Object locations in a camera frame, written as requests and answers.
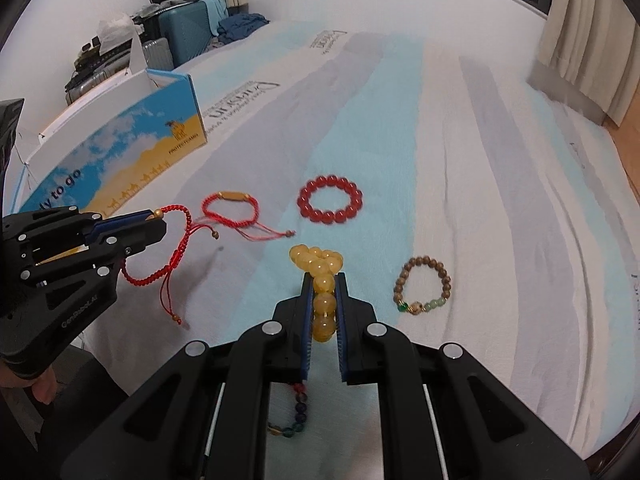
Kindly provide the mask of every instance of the folded clothes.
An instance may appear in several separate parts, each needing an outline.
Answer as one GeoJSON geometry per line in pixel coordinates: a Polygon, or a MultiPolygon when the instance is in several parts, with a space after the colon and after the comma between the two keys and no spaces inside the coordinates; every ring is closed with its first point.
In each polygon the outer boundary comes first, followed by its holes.
{"type": "Polygon", "coordinates": [[[248,38],[253,32],[269,23],[261,14],[234,14],[220,20],[218,26],[219,39],[222,43],[232,43],[248,38]]]}

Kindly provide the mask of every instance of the human hand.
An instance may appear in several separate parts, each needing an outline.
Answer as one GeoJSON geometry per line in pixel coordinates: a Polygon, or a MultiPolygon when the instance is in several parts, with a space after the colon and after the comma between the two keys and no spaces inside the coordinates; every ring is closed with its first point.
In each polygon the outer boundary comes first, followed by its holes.
{"type": "Polygon", "coordinates": [[[52,367],[47,368],[44,373],[32,380],[25,380],[17,377],[7,365],[0,360],[0,387],[1,388],[27,388],[31,387],[33,397],[43,404],[50,404],[56,397],[58,382],[52,367]]]}

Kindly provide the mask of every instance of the red bead bracelet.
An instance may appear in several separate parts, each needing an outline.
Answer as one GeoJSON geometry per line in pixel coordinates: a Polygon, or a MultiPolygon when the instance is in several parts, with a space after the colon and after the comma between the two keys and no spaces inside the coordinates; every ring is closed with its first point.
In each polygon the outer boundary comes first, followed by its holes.
{"type": "Polygon", "coordinates": [[[312,222],[322,222],[324,224],[332,224],[338,222],[343,224],[348,218],[354,218],[358,214],[358,211],[362,209],[362,192],[358,189],[358,186],[354,182],[349,182],[344,177],[337,177],[335,175],[320,175],[315,180],[310,180],[300,190],[298,196],[298,207],[300,208],[300,214],[304,218],[309,218],[312,222]],[[320,211],[314,209],[309,203],[311,194],[318,190],[320,187],[337,187],[343,190],[349,195],[351,201],[344,209],[338,209],[338,211],[320,211]]]}

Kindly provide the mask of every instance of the red string bracelet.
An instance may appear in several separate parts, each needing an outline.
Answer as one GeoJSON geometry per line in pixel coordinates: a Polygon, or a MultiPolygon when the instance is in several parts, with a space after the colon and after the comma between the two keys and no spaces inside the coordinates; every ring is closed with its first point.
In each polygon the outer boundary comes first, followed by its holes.
{"type": "Polygon", "coordinates": [[[209,229],[211,231],[211,235],[216,240],[218,239],[218,232],[216,232],[213,229],[213,227],[211,227],[210,225],[193,223],[193,220],[191,219],[191,213],[183,205],[177,205],[177,204],[167,205],[161,209],[156,209],[154,211],[154,216],[156,218],[162,218],[164,217],[164,213],[168,213],[169,211],[182,211],[187,219],[187,223],[184,228],[184,235],[182,236],[182,239],[180,240],[178,247],[174,251],[174,254],[172,254],[171,259],[169,259],[169,263],[166,264],[162,269],[156,270],[156,272],[147,276],[146,278],[143,278],[142,280],[138,280],[136,278],[132,278],[127,272],[126,260],[125,260],[122,263],[122,274],[131,285],[135,285],[135,286],[149,285],[153,283],[155,280],[159,280],[164,276],[164,280],[162,280],[162,285],[160,287],[160,304],[162,305],[162,308],[164,308],[164,311],[167,314],[169,314],[169,316],[171,316],[171,319],[173,319],[178,325],[180,325],[182,324],[182,319],[177,314],[174,314],[174,311],[171,306],[171,290],[169,288],[171,273],[180,264],[180,260],[184,256],[184,251],[187,250],[187,244],[189,243],[189,238],[191,237],[191,235],[194,234],[194,232],[203,228],[209,229]],[[162,292],[165,289],[166,289],[166,303],[164,302],[164,297],[162,296],[162,292]]]}
{"type": "Polygon", "coordinates": [[[258,217],[260,216],[260,205],[258,201],[247,193],[242,193],[240,191],[219,191],[212,195],[209,195],[202,201],[202,213],[209,221],[222,224],[226,227],[231,227],[238,231],[244,238],[247,240],[251,240],[252,242],[264,242],[267,240],[277,240],[278,238],[287,237],[291,238],[296,234],[295,231],[285,231],[283,233],[275,231],[270,227],[267,227],[264,224],[258,222],[258,217]],[[215,211],[209,210],[209,205],[216,200],[230,200],[232,202],[247,202],[251,204],[254,208],[254,214],[251,218],[246,220],[232,220],[231,218],[227,218],[222,216],[215,211]],[[244,232],[244,229],[248,227],[257,227],[262,229],[263,231],[270,233],[267,236],[253,236],[244,232]]]}

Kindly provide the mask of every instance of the wooden floor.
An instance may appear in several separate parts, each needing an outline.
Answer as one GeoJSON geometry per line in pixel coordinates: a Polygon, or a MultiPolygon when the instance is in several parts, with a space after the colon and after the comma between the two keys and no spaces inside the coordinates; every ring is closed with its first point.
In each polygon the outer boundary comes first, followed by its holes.
{"type": "Polygon", "coordinates": [[[609,131],[625,168],[631,189],[640,203],[640,91],[631,102],[625,120],[617,127],[608,117],[604,127],[609,131]]]}

